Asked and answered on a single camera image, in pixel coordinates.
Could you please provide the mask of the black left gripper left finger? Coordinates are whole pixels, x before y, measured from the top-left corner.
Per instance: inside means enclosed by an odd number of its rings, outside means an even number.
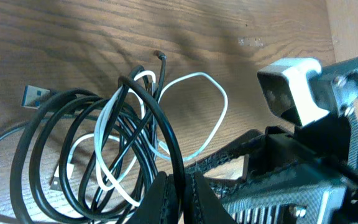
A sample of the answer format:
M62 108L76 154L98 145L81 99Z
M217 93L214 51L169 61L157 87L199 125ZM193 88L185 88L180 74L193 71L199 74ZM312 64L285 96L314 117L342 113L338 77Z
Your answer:
M178 223L179 204L173 177L159 172L129 224Z

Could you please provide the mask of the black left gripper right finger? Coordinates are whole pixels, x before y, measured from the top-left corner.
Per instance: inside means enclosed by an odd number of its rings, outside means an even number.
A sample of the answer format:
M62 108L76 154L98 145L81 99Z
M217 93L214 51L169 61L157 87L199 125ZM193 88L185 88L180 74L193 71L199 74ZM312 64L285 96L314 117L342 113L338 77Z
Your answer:
M185 223L235 224L200 172L186 175Z

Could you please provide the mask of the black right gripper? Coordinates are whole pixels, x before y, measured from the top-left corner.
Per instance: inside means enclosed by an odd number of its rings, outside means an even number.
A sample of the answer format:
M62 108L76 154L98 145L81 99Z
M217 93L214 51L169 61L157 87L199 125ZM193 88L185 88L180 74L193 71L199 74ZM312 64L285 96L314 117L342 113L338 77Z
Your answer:
M358 223L358 166L318 158L288 133L256 129L188 165L187 174L256 156L261 174L221 189L221 203L237 223Z

